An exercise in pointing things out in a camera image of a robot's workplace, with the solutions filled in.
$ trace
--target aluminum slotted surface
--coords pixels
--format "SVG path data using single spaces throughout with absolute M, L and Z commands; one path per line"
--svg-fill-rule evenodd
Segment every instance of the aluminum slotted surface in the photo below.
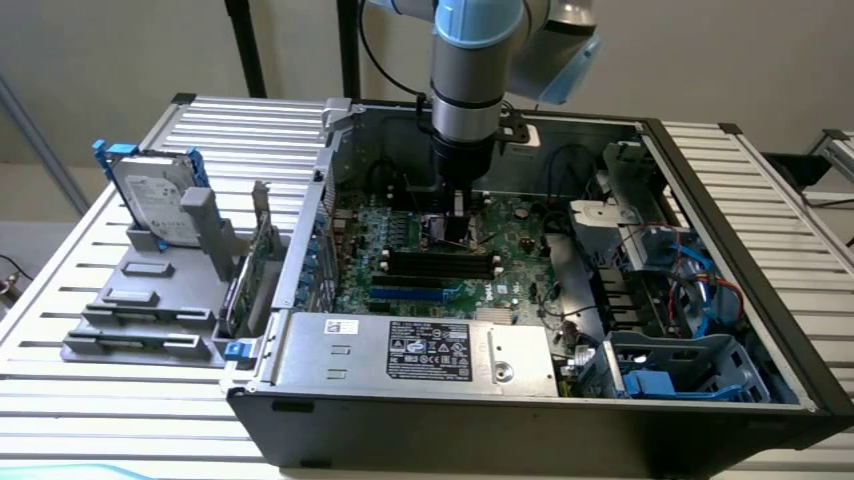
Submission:
M 273 220 L 289 233 L 323 147 L 321 111 L 321 103 L 199 97 L 169 108 L 143 147 L 201 150 L 217 203 L 240 229 L 253 225 L 252 182 L 269 181 Z M 850 275 L 732 138 L 715 125 L 667 127 L 784 300 L 804 309 L 798 321 L 854 393 Z M 60 360 L 65 332 L 127 249 L 128 222 L 108 188 L 0 322 L 0 466 L 108 463 L 152 478 L 287 477 L 264 463 L 221 400 L 221 371 Z M 820 295 L 820 304 L 810 306 L 804 293 Z M 836 435 L 803 452 L 764 452 L 716 478 L 851 478 L 851 449 L 854 435 Z M 404 475 L 312 474 L 320 477 Z
M 787 201 L 787 187 L 768 174 L 770 165 L 743 137 L 727 135 L 716 125 L 664 125 L 803 332 L 854 397 L 850 260 L 822 236 L 820 225 Z M 668 192 L 667 200 L 678 212 Z M 842 433 L 808 450 L 755 455 L 734 469 L 750 472 L 731 478 L 853 478 L 853 453 L 854 433 Z M 735 473 L 727 472 L 722 477 L 731 475 Z

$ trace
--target power supply label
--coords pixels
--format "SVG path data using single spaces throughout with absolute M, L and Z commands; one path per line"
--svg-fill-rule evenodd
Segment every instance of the power supply label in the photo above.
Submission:
M 385 373 L 396 380 L 471 382 L 468 325 L 391 322 Z

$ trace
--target white sticker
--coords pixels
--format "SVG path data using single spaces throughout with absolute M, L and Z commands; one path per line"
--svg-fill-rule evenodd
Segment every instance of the white sticker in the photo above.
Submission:
M 356 335 L 359 333 L 359 320 L 329 318 L 325 321 L 323 333 L 327 335 Z
M 151 232 L 172 245 L 199 246 L 196 227 L 181 211 L 181 191 L 165 178 L 128 175 L 131 196 Z

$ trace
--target black pole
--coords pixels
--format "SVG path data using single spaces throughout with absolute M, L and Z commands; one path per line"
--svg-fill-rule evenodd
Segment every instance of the black pole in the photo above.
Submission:
M 243 76 L 245 77 L 245 88 L 249 91 L 249 97 L 267 98 L 264 72 L 261 70 L 261 60 L 257 55 L 257 44 L 255 43 L 255 29 L 252 28 L 249 0 L 225 0 L 225 11 L 231 17 L 231 26 L 235 30 L 240 64 L 243 65 Z
M 341 54 L 344 97 L 361 98 L 359 80 L 359 0 L 337 0 L 337 44 Z

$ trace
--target metal stand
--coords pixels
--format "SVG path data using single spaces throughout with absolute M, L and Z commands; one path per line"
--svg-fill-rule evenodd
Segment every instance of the metal stand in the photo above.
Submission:
M 341 87 L 344 97 L 361 97 L 359 75 L 359 1 L 337 0 L 337 45 L 341 54 Z
M 231 26 L 235 30 L 235 40 L 237 40 L 240 64 L 249 97 L 267 98 L 264 71 L 261 70 L 261 60 L 257 55 L 248 0 L 225 0 L 225 11 L 228 12 L 228 17 L 231 17 Z
M 48 142 L 44 140 L 41 132 L 39 131 L 35 122 L 29 118 L 24 107 L 17 101 L 15 93 L 12 93 L 12 89 L 5 83 L 5 79 L 3 78 L 1 74 L 0 103 L 5 107 L 7 112 L 9 112 L 9 117 L 12 117 L 12 121 L 15 122 L 15 125 L 17 125 L 17 128 L 21 131 L 21 135 L 24 135 L 27 142 L 29 142 L 29 146 L 36 152 L 36 155 L 39 155 L 41 163 L 44 164 L 44 169 L 47 170 L 48 175 L 51 175 L 53 182 L 56 182 L 63 195 L 65 195 L 68 203 L 71 204 L 77 214 L 83 216 L 83 214 L 89 209 L 89 202 L 85 199 L 83 190 L 80 190 L 77 182 L 75 182 L 75 179 L 63 166 L 63 163 L 56 158 L 53 150 L 51 149 Z

